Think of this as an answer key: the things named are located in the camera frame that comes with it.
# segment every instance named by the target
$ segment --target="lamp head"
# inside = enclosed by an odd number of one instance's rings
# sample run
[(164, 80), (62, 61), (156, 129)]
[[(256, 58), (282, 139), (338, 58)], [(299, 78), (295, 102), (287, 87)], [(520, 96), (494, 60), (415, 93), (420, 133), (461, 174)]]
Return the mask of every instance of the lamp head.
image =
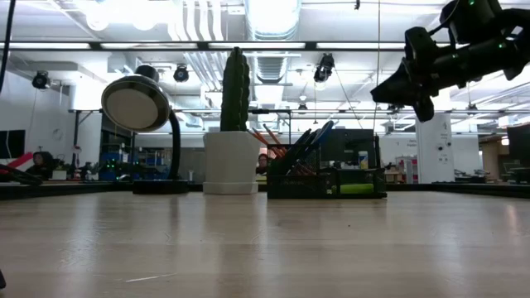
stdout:
[(152, 132), (166, 124), (171, 108), (158, 85), (157, 70), (140, 65), (133, 75), (107, 86), (101, 96), (103, 111), (116, 125), (134, 132)]

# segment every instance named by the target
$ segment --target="table surface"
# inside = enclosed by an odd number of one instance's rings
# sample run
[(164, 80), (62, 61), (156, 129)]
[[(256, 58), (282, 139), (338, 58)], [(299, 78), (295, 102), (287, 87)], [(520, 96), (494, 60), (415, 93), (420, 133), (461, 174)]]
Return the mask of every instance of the table surface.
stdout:
[(529, 297), (530, 201), (72, 195), (0, 201), (2, 298)]

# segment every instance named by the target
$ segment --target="computer screen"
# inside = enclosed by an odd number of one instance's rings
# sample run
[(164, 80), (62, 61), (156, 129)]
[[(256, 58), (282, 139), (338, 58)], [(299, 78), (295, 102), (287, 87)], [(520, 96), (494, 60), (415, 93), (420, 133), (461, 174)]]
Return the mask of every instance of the computer screen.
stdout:
[(24, 155), (26, 131), (0, 131), (0, 158), (18, 158)]
[(508, 127), (510, 156), (519, 159), (521, 164), (530, 166), (530, 123)]
[(373, 130), (337, 128), (331, 130), (326, 141), (320, 145), (320, 159), (357, 163), (360, 151), (368, 152), (369, 167), (374, 168), (376, 156)]

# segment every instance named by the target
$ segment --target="lamp base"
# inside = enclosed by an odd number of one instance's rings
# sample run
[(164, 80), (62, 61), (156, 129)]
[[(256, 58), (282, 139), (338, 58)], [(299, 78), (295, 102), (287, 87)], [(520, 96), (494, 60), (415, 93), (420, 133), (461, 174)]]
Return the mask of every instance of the lamp base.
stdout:
[(187, 180), (137, 180), (132, 183), (135, 195), (178, 195), (187, 192)]

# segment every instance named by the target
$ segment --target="white pot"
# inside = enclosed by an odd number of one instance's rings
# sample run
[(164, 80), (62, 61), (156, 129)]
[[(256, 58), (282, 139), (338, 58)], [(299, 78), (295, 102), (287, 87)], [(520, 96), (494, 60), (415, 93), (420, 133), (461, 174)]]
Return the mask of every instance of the white pot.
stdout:
[(205, 194), (248, 195), (258, 192), (256, 164), (260, 142), (247, 132), (209, 132)]
[(53, 171), (52, 180), (66, 180), (66, 171)]

